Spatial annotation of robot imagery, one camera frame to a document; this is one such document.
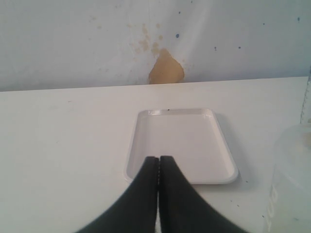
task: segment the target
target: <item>plastic tray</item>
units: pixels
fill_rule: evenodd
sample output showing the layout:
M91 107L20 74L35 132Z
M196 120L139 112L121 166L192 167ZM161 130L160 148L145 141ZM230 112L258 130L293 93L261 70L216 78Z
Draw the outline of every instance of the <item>plastic tray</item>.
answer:
M191 184L224 184L239 173L210 109L146 110L138 114L125 178L132 181L146 156L173 156Z

